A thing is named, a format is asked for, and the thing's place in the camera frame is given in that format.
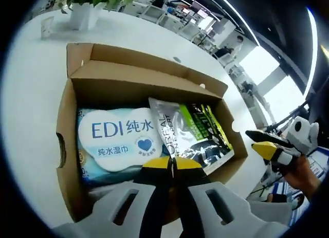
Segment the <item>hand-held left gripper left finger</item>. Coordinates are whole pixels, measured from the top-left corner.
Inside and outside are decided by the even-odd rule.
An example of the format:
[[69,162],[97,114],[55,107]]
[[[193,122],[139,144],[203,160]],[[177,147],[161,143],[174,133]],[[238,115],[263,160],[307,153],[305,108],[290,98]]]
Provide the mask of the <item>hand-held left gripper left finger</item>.
[[89,216],[53,228],[55,237],[160,237],[172,186],[170,156],[145,163],[134,181],[95,202]]

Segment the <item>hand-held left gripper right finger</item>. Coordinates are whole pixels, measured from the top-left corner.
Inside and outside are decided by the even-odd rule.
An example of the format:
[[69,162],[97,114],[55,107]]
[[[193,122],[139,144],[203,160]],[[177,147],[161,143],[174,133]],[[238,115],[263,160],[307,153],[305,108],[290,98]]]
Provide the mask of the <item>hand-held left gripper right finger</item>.
[[258,219],[249,203],[211,181],[192,159],[173,159],[173,181],[183,237],[255,237]]

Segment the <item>person's right hand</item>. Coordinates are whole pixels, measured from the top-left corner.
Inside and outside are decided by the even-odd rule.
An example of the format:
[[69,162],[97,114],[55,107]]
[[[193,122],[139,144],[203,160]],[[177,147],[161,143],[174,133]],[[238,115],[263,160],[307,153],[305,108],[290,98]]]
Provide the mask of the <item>person's right hand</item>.
[[297,158],[291,165],[282,166],[280,172],[291,187],[302,191],[308,201],[311,201],[321,185],[320,179],[313,173],[304,155]]

